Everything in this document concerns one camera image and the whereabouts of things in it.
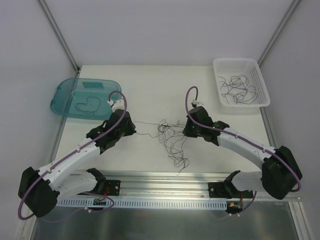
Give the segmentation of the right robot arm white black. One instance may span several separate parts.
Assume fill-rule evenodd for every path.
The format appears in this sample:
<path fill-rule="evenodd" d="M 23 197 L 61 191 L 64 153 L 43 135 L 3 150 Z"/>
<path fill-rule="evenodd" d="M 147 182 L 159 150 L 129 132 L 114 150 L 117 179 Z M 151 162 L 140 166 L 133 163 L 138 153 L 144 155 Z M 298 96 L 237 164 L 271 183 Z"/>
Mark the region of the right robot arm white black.
<path fill-rule="evenodd" d="M 219 187 L 218 196 L 231 199 L 245 191 L 266 192 L 277 200 L 301 189 L 303 177 L 291 152 L 285 146 L 264 146 L 246 138 L 227 123 L 213 121 L 203 106 L 187 111 L 183 134 L 188 138 L 203 138 L 206 142 L 228 149 L 247 159 L 258 171 L 235 170 Z"/>

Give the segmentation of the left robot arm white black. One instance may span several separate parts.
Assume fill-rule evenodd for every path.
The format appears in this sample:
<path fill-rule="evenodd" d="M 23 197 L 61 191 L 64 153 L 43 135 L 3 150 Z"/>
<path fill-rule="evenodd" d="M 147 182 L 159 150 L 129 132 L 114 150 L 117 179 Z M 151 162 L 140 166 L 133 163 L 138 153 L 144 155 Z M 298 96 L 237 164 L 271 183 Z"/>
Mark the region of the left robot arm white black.
<path fill-rule="evenodd" d="M 32 215 L 42 218 L 50 213 L 58 202 L 77 194 L 93 194 L 105 197 L 110 187 L 104 175 L 96 168 L 84 173 L 71 174 L 86 162 L 102 155 L 106 150 L 126 136 L 136 133 L 131 115 L 118 109 L 101 125 L 86 134 L 78 146 L 60 160 L 55 160 L 39 169 L 28 167 L 21 175 L 18 196 L 18 218 L 28 220 L 22 215 L 26 205 Z"/>

